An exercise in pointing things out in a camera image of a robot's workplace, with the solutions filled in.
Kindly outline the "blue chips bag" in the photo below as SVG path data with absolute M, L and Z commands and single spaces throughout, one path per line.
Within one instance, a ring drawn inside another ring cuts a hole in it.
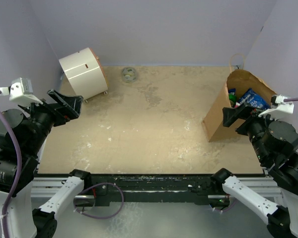
M 267 110 L 270 108 L 270 105 L 257 94 L 252 88 L 249 88 L 238 100 L 237 102 L 239 105 L 243 103 L 248 103 L 252 107 L 259 108 L 261 110 Z

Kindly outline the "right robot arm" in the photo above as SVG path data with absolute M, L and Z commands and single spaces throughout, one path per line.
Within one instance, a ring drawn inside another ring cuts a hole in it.
M 243 203 L 261 218 L 273 237 L 298 238 L 298 133 L 291 124 L 263 113 L 247 103 L 225 107 L 223 126 L 230 127 L 238 119 L 244 121 L 235 131 L 248 136 L 261 167 L 280 188 L 285 206 L 259 195 L 224 168 L 211 176 L 211 189 Z

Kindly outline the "brown paper bag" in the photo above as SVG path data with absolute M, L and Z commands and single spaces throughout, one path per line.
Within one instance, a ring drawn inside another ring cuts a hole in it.
M 252 73 L 241 69 L 234 69 L 232 66 L 233 58 L 230 58 L 230 74 L 215 99 L 211 109 L 202 121 L 203 130 L 208 142 L 214 142 L 239 136 L 235 129 L 239 127 L 243 120 L 238 119 L 231 127 L 223 126 L 223 108 L 231 107 L 229 100 L 229 89 L 236 89 L 236 96 L 240 98 L 249 88 L 261 96 L 265 102 L 270 103 L 271 97 L 276 94 L 261 78 L 257 78 Z

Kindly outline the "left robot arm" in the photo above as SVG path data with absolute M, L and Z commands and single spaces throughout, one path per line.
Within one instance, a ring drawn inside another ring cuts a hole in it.
M 82 96 L 48 91 L 54 103 L 26 103 L 0 111 L 0 223 L 4 238 L 51 238 L 58 218 L 77 194 L 92 190 L 91 174 L 69 173 L 63 186 L 45 204 L 32 208 L 31 190 L 39 151 L 53 127 L 77 119 Z

